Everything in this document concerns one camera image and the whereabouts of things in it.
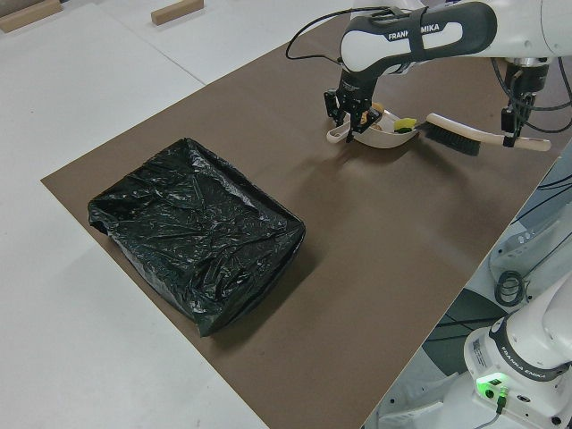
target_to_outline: brown paper sheet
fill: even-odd
[[[310,31],[296,51],[335,54],[345,25]],[[552,69],[539,105],[565,98]],[[555,136],[548,153],[483,147],[478,157],[421,138],[391,150],[333,146],[323,92],[339,76],[323,60],[287,61],[282,47],[43,180],[272,429],[359,428],[570,138]],[[398,116],[436,112],[484,130],[499,128],[506,103],[488,60],[464,58],[381,78],[376,99]],[[181,137],[307,226],[266,301],[204,339],[88,227],[92,197]]]

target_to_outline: brush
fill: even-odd
[[[425,122],[416,129],[424,130],[428,139],[470,156],[478,155],[481,143],[494,146],[504,143],[504,136],[500,134],[477,130],[438,114],[428,114]],[[546,139],[519,137],[514,147],[545,152],[551,148],[551,143]]]

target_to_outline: brush bristles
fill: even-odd
[[[457,150],[466,155],[477,156],[479,155],[479,149],[481,147],[481,142],[473,139],[468,139],[467,137],[459,136],[457,133],[445,130],[435,124],[428,124],[427,133],[425,136],[437,143],[440,143],[446,147]]]

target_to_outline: black plastic bag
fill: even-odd
[[[305,234],[297,217],[192,139],[153,156],[88,211],[201,336],[252,310]]]

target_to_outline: cable connector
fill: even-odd
[[[497,399],[497,414],[502,413],[502,410],[507,406],[507,394],[509,389],[506,387],[500,388],[499,398]]]

